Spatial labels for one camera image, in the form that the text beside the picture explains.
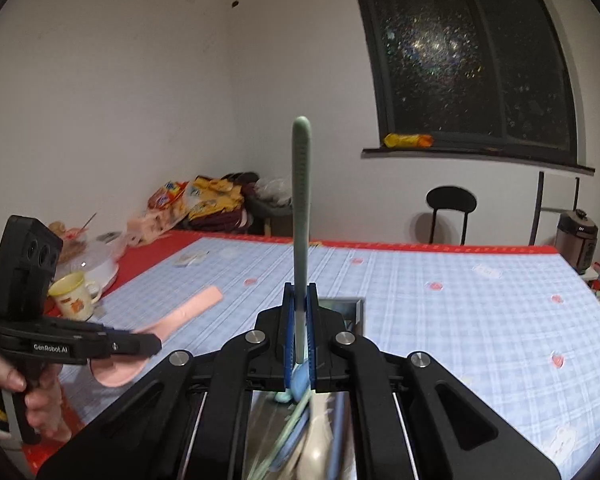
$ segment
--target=window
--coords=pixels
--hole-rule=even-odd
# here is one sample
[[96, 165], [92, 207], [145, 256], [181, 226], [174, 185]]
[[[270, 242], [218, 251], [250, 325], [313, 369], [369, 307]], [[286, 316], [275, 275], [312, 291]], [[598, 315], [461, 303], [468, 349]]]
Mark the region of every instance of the window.
[[382, 139], [577, 165], [566, 63], [543, 0], [359, 0]]

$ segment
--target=mug handle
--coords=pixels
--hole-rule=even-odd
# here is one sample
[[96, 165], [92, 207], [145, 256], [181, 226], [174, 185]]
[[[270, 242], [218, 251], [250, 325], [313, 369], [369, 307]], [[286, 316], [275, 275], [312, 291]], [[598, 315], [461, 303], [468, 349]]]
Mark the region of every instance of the mug handle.
[[87, 287], [87, 291], [89, 290], [90, 285], [94, 288], [97, 288], [98, 292], [96, 293], [95, 298], [91, 298], [92, 303], [97, 303], [102, 297], [102, 285], [100, 285], [98, 282], [86, 282], [84, 285]]

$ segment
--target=wall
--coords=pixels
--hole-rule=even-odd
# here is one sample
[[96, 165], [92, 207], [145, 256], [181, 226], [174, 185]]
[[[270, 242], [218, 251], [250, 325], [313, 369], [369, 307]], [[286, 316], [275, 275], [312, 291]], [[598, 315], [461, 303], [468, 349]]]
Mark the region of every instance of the wall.
[[[528, 243], [537, 167], [439, 158], [361, 160], [361, 150], [377, 147], [379, 136], [357, 0], [238, 1], [229, 14], [231, 75], [240, 135], [252, 140], [247, 161], [262, 174], [288, 174], [291, 121], [299, 114], [310, 118], [312, 236], [425, 240], [427, 191], [455, 184], [478, 197], [468, 244]], [[589, 0], [548, 0], [548, 7], [581, 94], [577, 112], [586, 164], [596, 168], [594, 177], [582, 179], [579, 205], [600, 228], [600, 16]], [[553, 195], [547, 190], [548, 205], [568, 207], [574, 175], [552, 173], [561, 182], [552, 183]], [[538, 241], [549, 239], [556, 224], [557, 216], [543, 214]], [[444, 215], [445, 241], [458, 242], [461, 229], [461, 214]]]
[[240, 169], [230, 3], [7, 1], [0, 235], [13, 213], [120, 229], [168, 179]]

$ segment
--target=window sill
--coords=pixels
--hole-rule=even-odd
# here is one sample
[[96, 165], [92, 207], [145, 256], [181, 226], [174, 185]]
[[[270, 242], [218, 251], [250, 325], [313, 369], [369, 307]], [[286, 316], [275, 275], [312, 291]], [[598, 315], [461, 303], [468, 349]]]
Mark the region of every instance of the window sill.
[[364, 148], [362, 158], [393, 158], [424, 156], [433, 158], [461, 158], [467, 160], [489, 160], [491, 162], [515, 162], [528, 164], [541, 168], [570, 171], [587, 176], [595, 174], [595, 168], [580, 166], [579, 164], [561, 164], [543, 158], [531, 158], [525, 155], [503, 154], [497, 152], [480, 152], [476, 150], [462, 150], [458, 148]]

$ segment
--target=window pane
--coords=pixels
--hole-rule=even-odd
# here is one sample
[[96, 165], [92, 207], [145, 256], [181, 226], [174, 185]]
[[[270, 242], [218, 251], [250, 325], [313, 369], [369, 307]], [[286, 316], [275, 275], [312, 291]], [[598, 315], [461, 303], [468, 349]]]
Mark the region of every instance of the window pane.
[[387, 107], [393, 106], [395, 130], [500, 137], [492, 63], [470, 0], [372, 2], [384, 49], [380, 55], [385, 54], [388, 66], [391, 91], [386, 99]]
[[479, 2], [495, 46], [509, 142], [574, 148], [573, 97], [544, 3]]

